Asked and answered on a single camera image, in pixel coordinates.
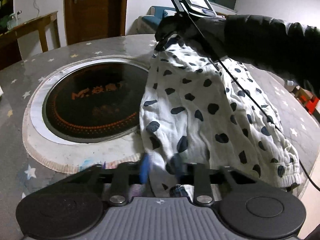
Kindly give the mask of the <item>white blue-spotted pants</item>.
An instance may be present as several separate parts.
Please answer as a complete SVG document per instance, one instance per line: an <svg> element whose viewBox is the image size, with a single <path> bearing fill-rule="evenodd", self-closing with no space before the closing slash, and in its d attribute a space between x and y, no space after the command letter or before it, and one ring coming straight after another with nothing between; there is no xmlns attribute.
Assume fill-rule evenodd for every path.
<svg viewBox="0 0 320 240"><path fill-rule="evenodd" d="M280 189L302 182L298 152L285 138L278 110L232 59L211 63L176 43L154 51L139 124L157 197L177 184L176 154L211 169L231 166Z"/></svg>

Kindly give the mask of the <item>display unit on gripper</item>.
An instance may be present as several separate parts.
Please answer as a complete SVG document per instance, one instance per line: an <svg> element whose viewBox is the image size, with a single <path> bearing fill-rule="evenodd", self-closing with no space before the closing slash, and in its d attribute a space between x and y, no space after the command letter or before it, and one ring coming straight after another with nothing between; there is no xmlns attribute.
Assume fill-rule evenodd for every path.
<svg viewBox="0 0 320 240"><path fill-rule="evenodd" d="M171 0L176 12L186 13L193 17L216 17L217 13L208 0Z"/></svg>

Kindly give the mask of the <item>blue sofa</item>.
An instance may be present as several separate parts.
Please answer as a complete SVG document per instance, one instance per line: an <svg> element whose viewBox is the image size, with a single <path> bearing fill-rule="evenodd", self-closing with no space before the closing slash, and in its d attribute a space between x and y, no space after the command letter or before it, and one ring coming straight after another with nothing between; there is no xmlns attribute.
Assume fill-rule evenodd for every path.
<svg viewBox="0 0 320 240"><path fill-rule="evenodd" d="M174 16L176 10L172 7L151 6L146 15L139 16L136 21L138 34L154 34L163 18Z"/></svg>

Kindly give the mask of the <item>round black induction cooktop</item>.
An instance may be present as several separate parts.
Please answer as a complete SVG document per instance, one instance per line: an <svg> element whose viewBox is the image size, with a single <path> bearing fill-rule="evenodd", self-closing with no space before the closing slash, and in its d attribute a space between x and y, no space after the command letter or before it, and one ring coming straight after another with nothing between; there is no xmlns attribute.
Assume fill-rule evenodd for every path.
<svg viewBox="0 0 320 240"><path fill-rule="evenodd" d="M64 145L117 139L139 126L148 70L133 59L76 62L46 77L34 93L30 120L45 139Z"/></svg>

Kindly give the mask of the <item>dark wooden door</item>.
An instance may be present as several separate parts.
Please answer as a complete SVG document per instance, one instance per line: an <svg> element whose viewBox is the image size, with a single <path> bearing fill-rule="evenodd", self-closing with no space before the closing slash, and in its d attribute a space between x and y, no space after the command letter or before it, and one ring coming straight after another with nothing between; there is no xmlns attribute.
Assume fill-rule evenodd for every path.
<svg viewBox="0 0 320 240"><path fill-rule="evenodd" d="M64 0L67 44L125 35L127 0Z"/></svg>

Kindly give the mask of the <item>red plastic stool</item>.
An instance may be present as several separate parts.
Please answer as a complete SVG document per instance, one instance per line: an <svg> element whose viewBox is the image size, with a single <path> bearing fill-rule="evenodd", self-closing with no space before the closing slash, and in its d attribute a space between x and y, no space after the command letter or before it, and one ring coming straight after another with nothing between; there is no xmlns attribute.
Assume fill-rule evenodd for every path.
<svg viewBox="0 0 320 240"><path fill-rule="evenodd" d="M319 98L317 98L317 96L315 96L312 92L299 87L295 94L295 98L302 104L302 106L310 115L313 115L319 102Z"/></svg>

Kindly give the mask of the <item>glass jar on table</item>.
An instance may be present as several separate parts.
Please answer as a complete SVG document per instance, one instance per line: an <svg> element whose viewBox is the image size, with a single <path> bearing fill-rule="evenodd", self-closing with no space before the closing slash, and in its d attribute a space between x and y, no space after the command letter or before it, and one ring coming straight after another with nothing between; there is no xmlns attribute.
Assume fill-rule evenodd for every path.
<svg viewBox="0 0 320 240"><path fill-rule="evenodd" d="M20 14L22 12L18 11L17 13L12 13L9 15L8 21L7 21L7 29L11 30L20 25L21 20L20 20Z"/></svg>

